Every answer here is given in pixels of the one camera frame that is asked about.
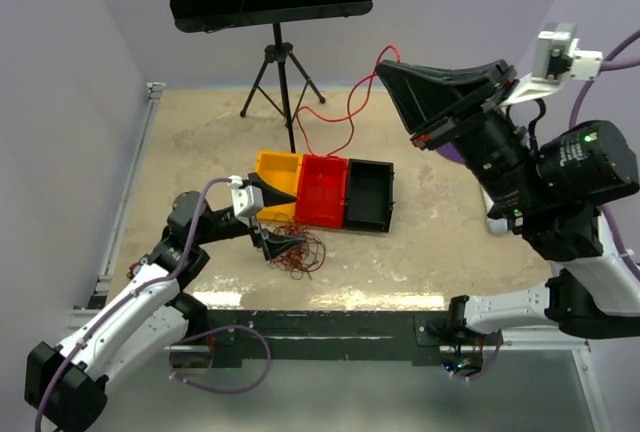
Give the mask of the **yellow plastic bin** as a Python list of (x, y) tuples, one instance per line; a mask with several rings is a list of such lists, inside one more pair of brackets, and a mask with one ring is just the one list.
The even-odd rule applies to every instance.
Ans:
[[(303, 161), (302, 154), (262, 150), (256, 161), (256, 173), (272, 187), (296, 196)], [(267, 207), (258, 215), (262, 222), (289, 222), (293, 219), (295, 204)]]

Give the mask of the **red plastic bin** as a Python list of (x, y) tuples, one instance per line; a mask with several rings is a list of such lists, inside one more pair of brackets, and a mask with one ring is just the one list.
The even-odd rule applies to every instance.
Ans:
[(303, 156), (294, 219), (307, 226), (340, 229), (343, 225), (348, 160)]

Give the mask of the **black plastic bin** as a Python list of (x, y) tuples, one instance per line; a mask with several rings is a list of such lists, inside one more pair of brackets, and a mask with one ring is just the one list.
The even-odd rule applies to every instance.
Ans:
[(343, 227), (356, 231), (388, 232), (394, 207), (393, 189), (393, 163), (350, 159)]

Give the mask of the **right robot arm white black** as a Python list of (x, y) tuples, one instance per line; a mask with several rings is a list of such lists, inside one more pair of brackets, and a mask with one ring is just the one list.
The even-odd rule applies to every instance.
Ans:
[(508, 221), (559, 274), (495, 296), (459, 296), (439, 334), (456, 344), (506, 328), (553, 325), (585, 339), (639, 333), (639, 274), (619, 251), (607, 203), (636, 194), (639, 171), (621, 131), (580, 123), (546, 144), (518, 128), (511, 107), (542, 104), (550, 88), (518, 78), (502, 60), (438, 69), (385, 60), (376, 74), (422, 150), (451, 145), (491, 199), (489, 216)]

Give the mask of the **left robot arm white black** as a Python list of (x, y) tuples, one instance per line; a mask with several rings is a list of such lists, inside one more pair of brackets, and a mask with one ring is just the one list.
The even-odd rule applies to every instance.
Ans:
[(230, 206), (212, 210), (205, 191), (177, 196), (160, 241), (133, 266), (128, 285), (56, 345), (41, 342), (32, 349), (24, 399), (36, 411), (35, 430), (45, 421), (59, 431), (88, 430), (129, 374), (167, 346), (205, 337), (207, 308), (184, 291), (209, 260), (203, 245), (247, 236), (271, 261), (301, 244), (257, 219), (263, 208), (291, 204), (295, 196), (256, 173), (221, 182)]

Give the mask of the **purple metronome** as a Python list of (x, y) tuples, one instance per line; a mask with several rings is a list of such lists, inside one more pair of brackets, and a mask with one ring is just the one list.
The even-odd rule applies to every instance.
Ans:
[(441, 147), (441, 148), (439, 148), (437, 150), (437, 152), (442, 157), (446, 158), (447, 160), (450, 160), (450, 161), (455, 162), (457, 164), (463, 164), (464, 163), (464, 159), (462, 158), (460, 153), (455, 148)]

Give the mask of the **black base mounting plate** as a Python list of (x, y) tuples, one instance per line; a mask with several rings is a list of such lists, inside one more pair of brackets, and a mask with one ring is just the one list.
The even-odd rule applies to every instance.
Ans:
[(439, 366), (440, 350), (501, 342), (493, 333), (447, 332), (444, 311), (209, 310), (188, 329), (185, 345), (208, 345), (217, 368), (274, 360), (400, 361)]

